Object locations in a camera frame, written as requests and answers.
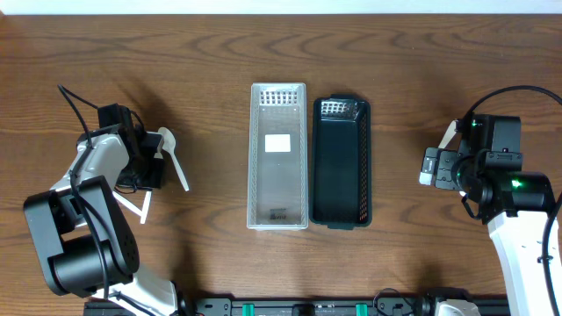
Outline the black mounting rail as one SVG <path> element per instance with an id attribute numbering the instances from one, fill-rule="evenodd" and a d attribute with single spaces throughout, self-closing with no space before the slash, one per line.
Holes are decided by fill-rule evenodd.
<path id="1" fill-rule="evenodd" d="M 374 298 L 366 299 L 301 299 L 276 298 L 236 299 L 201 298 L 182 301 L 176 315 L 199 316 L 321 316 L 321 315 L 509 315 L 504 297 L 474 298 L 468 291 L 455 288 L 435 288 L 421 296 L 403 295 L 386 288 Z"/>

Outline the dark green plastic basket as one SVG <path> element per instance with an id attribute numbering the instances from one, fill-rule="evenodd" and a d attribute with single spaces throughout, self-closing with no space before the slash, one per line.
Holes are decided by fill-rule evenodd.
<path id="1" fill-rule="evenodd" d="M 371 106 L 333 94 L 313 103 L 309 218 L 330 229 L 372 221 Z"/>

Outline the white perforated plastic basket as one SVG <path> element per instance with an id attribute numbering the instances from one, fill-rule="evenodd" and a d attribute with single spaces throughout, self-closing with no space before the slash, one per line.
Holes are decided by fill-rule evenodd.
<path id="1" fill-rule="evenodd" d="M 247 228 L 308 227 L 304 83 L 253 83 L 249 121 Z"/>

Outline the white slim plastic spoon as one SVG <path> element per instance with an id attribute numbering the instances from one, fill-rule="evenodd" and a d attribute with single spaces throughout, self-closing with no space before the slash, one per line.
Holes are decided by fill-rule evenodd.
<path id="1" fill-rule="evenodd" d="M 158 129 L 158 133 L 163 138 L 162 149 L 170 155 L 170 158 L 173 162 L 180 183 L 182 184 L 185 191 L 189 191 L 190 186 L 187 182 L 181 164 L 176 156 L 176 146 L 177 146 L 176 137 L 174 136 L 173 132 L 171 132 L 170 129 L 166 127 L 160 127 Z"/>

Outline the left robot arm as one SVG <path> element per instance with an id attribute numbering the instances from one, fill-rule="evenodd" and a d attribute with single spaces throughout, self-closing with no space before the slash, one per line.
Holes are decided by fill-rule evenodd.
<path id="1" fill-rule="evenodd" d="M 115 188 L 151 192 L 162 186 L 163 137 L 119 104 L 97 110 L 99 128 L 82 135 L 67 173 L 23 205 L 49 289 L 107 299 L 135 315 L 184 315 L 175 284 L 140 262 Z"/>

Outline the white wide-handled plastic fork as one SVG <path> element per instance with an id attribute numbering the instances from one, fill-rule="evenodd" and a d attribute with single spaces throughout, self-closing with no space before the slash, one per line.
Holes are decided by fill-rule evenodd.
<path id="1" fill-rule="evenodd" d="M 442 140 L 440 141 L 438 147 L 440 149 L 445 149 L 449 143 L 452 141 L 452 139 L 455 137 L 455 135 L 457 134 L 458 130 L 457 130 L 457 125 L 458 125 L 458 120 L 455 119 L 453 120 L 449 126 L 447 127 L 447 130 L 445 131 Z"/>

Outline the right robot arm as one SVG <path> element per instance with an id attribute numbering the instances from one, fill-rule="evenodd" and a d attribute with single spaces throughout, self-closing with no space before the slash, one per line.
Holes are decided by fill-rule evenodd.
<path id="1" fill-rule="evenodd" d="M 561 259 L 548 177 L 522 169 L 518 117 L 485 114 L 453 120 L 426 149 L 419 182 L 460 193 L 472 219 L 488 230 L 513 315 L 559 315 Z"/>

